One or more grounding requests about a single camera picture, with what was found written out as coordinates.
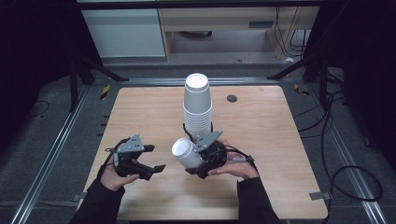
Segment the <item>forearm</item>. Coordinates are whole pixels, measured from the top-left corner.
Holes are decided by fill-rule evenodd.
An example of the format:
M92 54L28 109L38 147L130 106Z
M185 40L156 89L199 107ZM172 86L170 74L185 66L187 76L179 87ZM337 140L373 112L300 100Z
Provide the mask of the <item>forearm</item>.
M70 224L76 223L116 223L124 188L117 191L107 189L98 180L88 188L83 203L73 216Z
M238 183L239 224L280 223L259 177Z

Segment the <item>hand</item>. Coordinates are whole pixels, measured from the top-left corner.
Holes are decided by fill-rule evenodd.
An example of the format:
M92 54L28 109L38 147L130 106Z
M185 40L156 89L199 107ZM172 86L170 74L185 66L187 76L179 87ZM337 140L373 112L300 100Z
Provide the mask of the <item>hand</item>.
M229 146L230 144L225 139L218 139L220 143L224 146ZM258 177L259 173L248 163L244 162L235 162L234 158L244 158L242 155L236 152L227 152L227 161L225 164L219 168L213 169L208 172L209 175L222 175L222 174L230 174L234 176L241 176L244 179L249 179L253 177Z
M126 177L119 176L114 169L113 161L113 157L108 160L106 168L103 171L102 177L100 178L100 182L106 188L117 191L122 186L130 184L140 177L139 175L129 175Z

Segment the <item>person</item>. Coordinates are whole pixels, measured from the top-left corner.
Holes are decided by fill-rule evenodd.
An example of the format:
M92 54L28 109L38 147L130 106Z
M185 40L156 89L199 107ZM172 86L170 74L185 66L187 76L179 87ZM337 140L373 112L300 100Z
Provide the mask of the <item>person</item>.
M219 139L224 146L227 140ZM249 162L235 162L234 158L242 157L236 152L227 153L226 163L208 172L209 175L229 174L242 177L237 183L239 198L239 224L277 224L280 223L272 208L259 173ZM120 201L125 192L124 185L134 182L139 175L121 177L112 165L107 165L100 179L96 178L85 196L80 208L70 220L70 224L79 223L116 223Z

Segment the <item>cup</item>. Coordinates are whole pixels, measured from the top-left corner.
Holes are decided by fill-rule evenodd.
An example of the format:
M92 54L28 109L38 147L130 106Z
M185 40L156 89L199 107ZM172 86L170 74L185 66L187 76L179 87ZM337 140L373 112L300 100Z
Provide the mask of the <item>cup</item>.
M184 168L198 168L202 163L201 155L193 150L194 143L187 138L179 138L172 146L172 154Z
M185 111L200 115L212 107L209 81L200 73L194 73L186 78L183 107Z

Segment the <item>wooden tabletop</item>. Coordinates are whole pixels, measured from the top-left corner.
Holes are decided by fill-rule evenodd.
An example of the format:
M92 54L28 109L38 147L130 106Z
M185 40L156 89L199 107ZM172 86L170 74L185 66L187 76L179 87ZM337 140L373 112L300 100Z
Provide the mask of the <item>wooden tabletop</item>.
M211 86L214 130L233 147L252 155L274 210L281 219L325 218L323 200L312 201L318 183L306 156L289 106L278 86ZM227 96L237 97L235 103ZM139 162L166 164L150 181L125 186L119 219L237 219L237 177L189 175L171 148L184 137L184 87L123 88L114 104L85 189L121 139L136 133L154 145Z

